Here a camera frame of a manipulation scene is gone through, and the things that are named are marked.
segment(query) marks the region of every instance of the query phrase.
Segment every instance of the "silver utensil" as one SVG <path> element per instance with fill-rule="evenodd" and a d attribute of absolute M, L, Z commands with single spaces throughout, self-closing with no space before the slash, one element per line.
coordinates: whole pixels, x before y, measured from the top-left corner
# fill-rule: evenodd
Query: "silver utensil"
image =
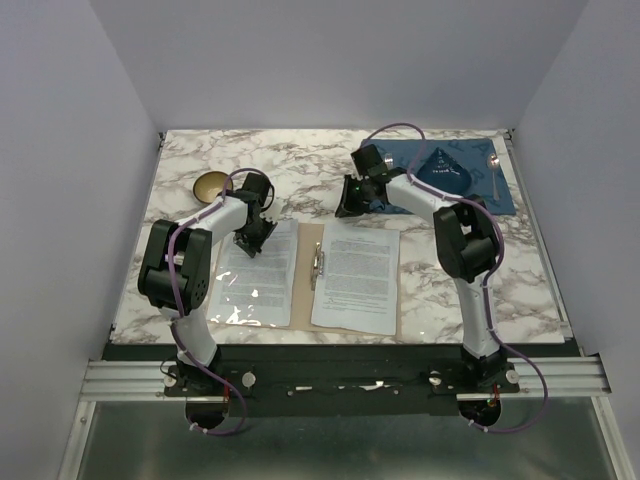
<path fill-rule="evenodd" d="M 493 199 L 497 202 L 500 200 L 500 194 L 498 193 L 498 184 L 496 183 L 496 172 L 500 170 L 500 159 L 495 153 L 492 153 L 487 158 L 487 167 L 491 170 L 493 177 Z"/>

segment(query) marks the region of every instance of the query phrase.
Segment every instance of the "clipboard clip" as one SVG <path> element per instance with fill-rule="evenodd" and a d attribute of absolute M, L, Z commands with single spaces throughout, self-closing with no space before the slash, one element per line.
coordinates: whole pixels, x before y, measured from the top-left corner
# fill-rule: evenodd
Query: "clipboard clip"
<path fill-rule="evenodd" d="M 324 273 L 324 252 L 319 242 L 316 243 L 316 253 L 313 256 L 313 265 L 311 266 L 311 290 L 316 290 L 316 282 L 318 277 Z"/>

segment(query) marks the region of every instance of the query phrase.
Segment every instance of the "gray wall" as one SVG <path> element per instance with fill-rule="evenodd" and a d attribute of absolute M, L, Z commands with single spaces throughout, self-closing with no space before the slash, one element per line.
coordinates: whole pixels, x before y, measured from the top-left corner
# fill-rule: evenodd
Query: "gray wall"
<path fill-rule="evenodd" d="M 571 323 L 640 474 L 640 2 L 591 0 L 517 128 Z"/>
<path fill-rule="evenodd" d="M 0 2 L 0 65 L 0 476 L 53 479 L 157 136 L 86 0 Z"/>
<path fill-rule="evenodd" d="M 162 128 L 511 127 L 586 3 L 91 1 Z"/>

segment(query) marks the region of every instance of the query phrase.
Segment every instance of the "marble tabletop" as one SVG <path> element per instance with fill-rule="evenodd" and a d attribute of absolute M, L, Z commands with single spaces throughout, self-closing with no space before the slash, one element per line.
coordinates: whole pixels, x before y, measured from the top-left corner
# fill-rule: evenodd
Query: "marble tabletop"
<path fill-rule="evenodd" d="M 283 204 L 282 218 L 326 222 L 334 218 L 342 176 L 352 173 L 350 153 L 365 130 L 186 130 L 167 133 L 149 203 L 121 303 L 115 343 L 172 343 L 168 322 L 137 290 L 137 279 L 151 225 L 178 220 L 202 205 L 192 193 L 196 178 L 208 170 L 231 172 L 256 167 L 266 172 Z M 564 341 L 554 302 L 504 139 L 498 131 L 427 131 L 434 139 L 489 137 L 493 140 L 517 214 L 500 216 L 506 241 L 503 266 L 494 279 L 500 337 L 507 342 Z M 409 130 L 379 138 L 415 138 Z M 414 215 L 368 215 L 347 220 L 355 226 L 401 231 L 400 310 L 395 337 L 293 331 L 227 325 L 211 320 L 218 343 L 461 343 L 462 319 L 453 281 L 438 264 L 433 229 Z"/>

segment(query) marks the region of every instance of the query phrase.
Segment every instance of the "purple cable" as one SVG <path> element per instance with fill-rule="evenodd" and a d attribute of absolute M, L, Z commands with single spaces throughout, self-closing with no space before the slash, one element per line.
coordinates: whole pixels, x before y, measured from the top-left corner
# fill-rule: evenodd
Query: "purple cable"
<path fill-rule="evenodd" d="M 218 431 L 214 430 L 214 429 L 207 430 L 207 429 L 199 427 L 195 423 L 191 424 L 192 428 L 195 428 L 196 430 L 198 430 L 198 431 L 200 431 L 202 433 L 205 433 L 207 435 L 212 435 L 212 436 L 216 436 L 216 437 L 223 437 L 223 436 L 233 435 L 233 434 L 237 433 L 240 430 L 240 427 L 242 427 L 242 425 L 244 424 L 244 422 L 245 422 L 245 420 L 247 419 L 247 416 L 248 416 L 247 402 L 245 401 L 245 399 L 242 396 L 242 394 L 240 393 L 240 391 L 235 386 L 233 386 L 233 384 L 231 384 L 230 382 L 228 382 L 224 378 L 220 377 L 219 375 L 216 375 L 211 370 L 209 370 L 206 365 L 204 365 L 203 363 L 198 361 L 198 359 L 196 359 L 193 356 L 193 354 L 187 350 L 185 344 L 182 342 L 182 339 L 180 338 L 180 335 L 178 334 L 178 330 L 176 328 L 175 322 L 179 321 L 181 318 L 184 318 L 184 304 L 182 303 L 182 298 L 180 296 L 180 287 L 178 286 L 178 278 L 176 277 L 176 265 L 175 265 L 173 257 L 175 255 L 176 240 L 178 239 L 178 236 L 186 228 L 198 223 L 200 221 L 200 219 L 206 218 L 209 215 L 211 215 L 212 213 L 214 213 L 215 211 L 219 210 L 222 207 L 222 205 L 224 204 L 225 198 L 227 196 L 227 188 L 229 188 L 229 184 L 231 183 L 231 178 L 234 177 L 235 175 L 237 175 L 238 173 L 244 173 L 244 172 L 255 172 L 255 173 L 259 173 L 260 175 L 264 175 L 265 177 L 267 177 L 267 175 L 264 172 L 262 172 L 262 171 L 260 171 L 260 170 L 258 170 L 256 168 L 239 168 L 238 170 L 235 170 L 235 171 L 231 172 L 229 174 L 229 176 L 227 176 L 227 178 L 225 179 L 224 184 L 222 186 L 222 192 L 220 194 L 221 201 L 215 203 L 214 205 L 211 205 L 210 208 L 208 208 L 204 212 L 202 212 L 202 214 L 199 215 L 197 218 L 196 217 L 191 218 L 191 219 L 187 220 L 185 223 L 183 223 L 182 225 L 179 225 L 178 228 L 176 228 L 176 230 L 171 234 L 171 237 L 169 238 L 169 246 L 167 248 L 167 264 L 169 265 L 169 279 L 171 281 L 171 290 L 173 291 L 173 296 L 174 296 L 174 299 L 176 301 L 176 308 L 178 309 L 178 314 L 179 314 L 179 318 L 174 320 L 171 323 L 171 335 L 173 335 L 173 340 L 176 342 L 176 345 L 178 346 L 178 348 L 189 359 L 189 361 L 191 363 L 193 363 L 193 365 L 195 365 L 200 371 L 202 371 L 203 373 L 205 373 L 209 377 L 213 378 L 217 382 L 220 382 L 224 386 L 228 387 L 234 393 L 234 395 L 236 395 L 238 397 L 238 400 L 240 400 L 240 404 L 242 405 L 242 410 L 243 410 L 242 418 L 240 419 L 240 422 L 238 422 L 238 424 L 235 427 L 233 427 L 232 429 L 229 429 L 229 430 L 218 430 Z"/>
<path fill-rule="evenodd" d="M 504 261 L 504 236 L 502 235 L 502 230 L 500 230 L 500 226 L 498 225 L 498 222 L 496 221 L 495 217 L 493 215 L 491 215 L 491 213 L 484 208 L 482 205 L 472 201 L 472 200 L 468 200 L 464 197 L 461 197 L 459 195 L 451 195 L 451 194 L 447 194 L 446 192 L 442 192 L 440 190 L 438 190 L 435 187 L 431 187 L 430 185 L 427 185 L 424 182 L 421 182 L 420 180 L 418 180 L 415 175 L 413 175 L 413 171 L 415 170 L 418 162 L 420 161 L 420 159 L 422 158 L 422 154 L 425 152 L 426 147 L 427 147 L 427 139 L 424 135 L 424 132 L 422 131 L 422 129 L 412 123 L 405 123 L 405 122 L 398 122 L 398 123 L 392 123 L 389 125 L 386 125 L 382 128 L 379 128 L 378 130 L 376 130 L 375 132 L 373 132 L 371 135 L 369 135 L 365 141 L 363 142 L 363 144 L 369 142 L 375 135 L 377 135 L 378 133 L 384 131 L 384 130 L 388 130 L 390 128 L 395 128 L 395 127 L 408 127 L 408 128 L 412 128 L 414 129 L 416 132 L 418 132 L 420 134 L 420 138 L 422 139 L 422 145 L 420 147 L 420 150 L 418 151 L 418 154 L 415 156 L 415 158 L 411 161 L 411 163 L 409 164 L 409 168 L 407 168 L 407 178 L 409 179 L 409 182 L 412 185 L 415 185 L 416 187 L 418 187 L 420 190 L 423 190 L 427 193 L 430 193 L 431 195 L 435 195 L 438 198 L 441 198 L 442 200 L 445 201 L 449 201 L 449 202 L 459 202 L 459 203 L 464 203 L 466 205 L 470 205 L 471 207 L 475 208 L 476 210 L 478 210 L 480 213 L 482 213 L 485 217 L 487 217 L 489 219 L 489 221 L 491 222 L 491 226 L 493 227 L 493 230 L 496 233 L 496 238 L 498 240 L 498 258 L 496 260 L 496 264 L 487 272 L 487 274 L 484 276 L 483 280 L 482 280 L 482 296 L 484 299 L 484 309 L 485 309 L 485 316 L 487 318 L 487 326 L 489 328 L 489 333 L 491 334 L 491 337 L 496 341 L 496 343 L 498 345 L 500 345 L 501 347 L 503 347 L 505 350 L 507 350 L 509 353 L 511 353 L 512 355 L 521 358 L 522 360 L 524 360 L 525 362 L 527 362 L 529 365 L 531 365 L 531 367 L 534 369 L 534 371 L 536 372 L 536 374 L 538 375 L 538 377 L 540 377 L 540 382 L 542 383 L 542 391 L 543 391 L 543 399 L 542 399 L 542 407 L 540 408 L 540 410 L 538 411 L 538 413 L 528 422 L 524 423 L 523 425 L 520 425 L 518 427 L 513 427 L 513 428 L 487 428 L 487 427 L 483 427 L 481 425 L 478 425 L 476 423 L 471 423 L 470 425 L 473 425 L 474 427 L 476 427 L 479 430 L 484 431 L 485 433 L 517 433 L 517 432 L 521 432 L 523 430 L 526 430 L 527 428 L 535 425 L 538 420 L 540 420 L 540 418 L 542 418 L 542 416 L 546 413 L 547 410 L 547 406 L 549 403 L 549 388 L 547 386 L 547 381 L 544 378 L 544 375 L 542 374 L 542 372 L 540 371 L 540 368 L 533 362 L 533 360 L 531 360 L 529 357 L 527 357 L 526 355 L 524 355 L 523 353 L 517 351 L 515 348 L 510 347 L 509 345 L 507 345 L 506 343 L 504 343 L 500 337 L 498 337 L 498 334 L 496 333 L 495 330 L 495 326 L 493 324 L 493 318 L 492 318 L 492 312 L 491 312 L 491 299 L 489 297 L 489 279 L 491 278 L 491 276 L 498 270 L 498 268 L 500 267 L 500 265 L 502 265 L 502 262 Z"/>

